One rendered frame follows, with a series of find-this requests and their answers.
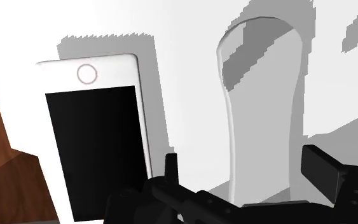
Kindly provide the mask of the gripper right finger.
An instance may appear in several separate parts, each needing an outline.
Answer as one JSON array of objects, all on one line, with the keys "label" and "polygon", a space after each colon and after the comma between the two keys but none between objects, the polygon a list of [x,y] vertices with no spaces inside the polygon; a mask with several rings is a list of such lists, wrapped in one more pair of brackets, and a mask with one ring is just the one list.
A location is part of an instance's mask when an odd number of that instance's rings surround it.
[{"label": "gripper right finger", "polygon": [[358,224],[358,166],[342,164],[315,145],[302,147],[301,173],[334,207],[328,224]]}]

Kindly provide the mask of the white flat spatula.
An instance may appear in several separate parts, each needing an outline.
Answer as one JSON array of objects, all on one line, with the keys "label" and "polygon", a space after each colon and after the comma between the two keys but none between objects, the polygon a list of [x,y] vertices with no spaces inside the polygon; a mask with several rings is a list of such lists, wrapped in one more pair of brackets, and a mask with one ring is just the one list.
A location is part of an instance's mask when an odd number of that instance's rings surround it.
[{"label": "white flat spatula", "polygon": [[287,22],[258,17],[218,48],[230,130],[229,201],[262,202],[289,187],[289,137],[302,41]]}]

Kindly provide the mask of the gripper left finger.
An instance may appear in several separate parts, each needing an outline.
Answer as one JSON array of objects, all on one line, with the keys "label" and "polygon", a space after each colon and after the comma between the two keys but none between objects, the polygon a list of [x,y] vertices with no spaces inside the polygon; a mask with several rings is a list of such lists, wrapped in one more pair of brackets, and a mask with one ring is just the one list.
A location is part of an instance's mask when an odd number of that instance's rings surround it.
[{"label": "gripper left finger", "polygon": [[241,224],[240,208],[178,183],[177,155],[165,156],[165,174],[148,179],[141,192],[126,187],[112,193],[103,224]]}]

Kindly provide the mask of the white smartphone with black screen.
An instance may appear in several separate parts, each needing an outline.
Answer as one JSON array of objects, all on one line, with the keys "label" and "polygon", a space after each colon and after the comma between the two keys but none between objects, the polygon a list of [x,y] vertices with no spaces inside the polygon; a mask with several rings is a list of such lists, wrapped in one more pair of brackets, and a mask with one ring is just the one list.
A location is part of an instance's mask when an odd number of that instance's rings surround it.
[{"label": "white smartphone with black screen", "polygon": [[133,54],[40,62],[38,157],[60,224],[102,224],[108,197],[152,177]]}]

